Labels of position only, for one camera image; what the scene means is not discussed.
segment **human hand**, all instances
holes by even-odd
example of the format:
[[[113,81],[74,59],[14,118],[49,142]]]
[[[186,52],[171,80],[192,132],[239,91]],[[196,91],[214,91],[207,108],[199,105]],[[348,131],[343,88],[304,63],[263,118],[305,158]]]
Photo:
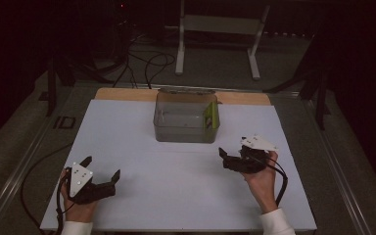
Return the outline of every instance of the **human hand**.
[[[66,169],[63,169],[61,173],[60,179],[62,179],[67,173]],[[67,185],[66,182],[62,182],[61,194],[64,198],[64,210],[66,211],[66,221],[74,221],[74,222],[83,222],[89,223],[93,221],[94,211],[96,210],[97,203],[92,202],[89,204],[75,204],[71,200],[69,200],[68,193],[67,193]]]
[[[268,164],[275,167],[278,157],[277,153],[269,151],[268,155],[273,160],[268,161]],[[264,170],[257,173],[242,173],[242,175],[249,184],[253,196],[258,201],[262,213],[273,212],[278,209],[274,198],[274,180],[276,177],[276,171],[274,169],[266,167]]]

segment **dark background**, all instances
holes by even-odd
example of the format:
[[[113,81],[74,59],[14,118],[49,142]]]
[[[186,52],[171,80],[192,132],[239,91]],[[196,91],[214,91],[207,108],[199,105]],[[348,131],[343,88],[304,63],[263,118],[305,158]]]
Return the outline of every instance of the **dark background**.
[[[235,2],[192,0],[186,11],[226,17],[256,15]],[[48,45],[57,40],[68,45],[68,38],[80,38],[77,14],[71,13],[76,11],[75,3],[0,1],[0,127],[34,89],[34,80],[46,71],[51,52]],[[164,25],[178,25],[179,1],[138,0],[129,2],[128,7],[127,14],[136,27],[155,37],[164,35]],[[73,37],[55,38],[57,30],[70,31]],[[270,36],[276,32],[304,37],[315,34],[301,66],[332,66],[328,86],[376,171],[376,1],[277,2],[265,31]]]

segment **gray storage box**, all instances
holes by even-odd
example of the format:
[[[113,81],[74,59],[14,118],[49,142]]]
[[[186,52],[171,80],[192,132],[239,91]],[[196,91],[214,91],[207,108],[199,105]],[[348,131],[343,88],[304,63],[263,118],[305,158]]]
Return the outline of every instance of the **gray storage box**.
[[[219,128],[214,92],[160,89],[154,126],[161,142],[213,143]]]

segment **sleeve cuff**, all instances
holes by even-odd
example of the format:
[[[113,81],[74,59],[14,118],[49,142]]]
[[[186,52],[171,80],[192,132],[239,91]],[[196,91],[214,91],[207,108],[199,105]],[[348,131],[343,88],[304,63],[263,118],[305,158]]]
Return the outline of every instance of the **sleeve cuff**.
[[[65,221],[62,235],[90,235],[93,223]]]
[[[295,234],[282,209],[260,216],[264,234]]]

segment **white tabletop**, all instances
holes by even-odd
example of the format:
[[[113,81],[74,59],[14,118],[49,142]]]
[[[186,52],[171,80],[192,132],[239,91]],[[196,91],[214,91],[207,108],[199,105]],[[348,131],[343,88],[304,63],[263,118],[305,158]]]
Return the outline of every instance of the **white tabletop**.
[[[218,147],[239,156],[243,136],[258,134],[280,150],[289,177],[280,203],[296,230],[316,229],[278,115],[272,106],[219,105],[221,126],[213,144],[155,139],[155,102],[93,100],[66,166],[87,156],[94,183],[120,168],[117,194],[99,203],[94,229],[103,231],[261,230],[259,205],[240,173],[222,167]],[[276,194],[282,183],[276,178]],[[55,193],[41,223],[55,230]]]

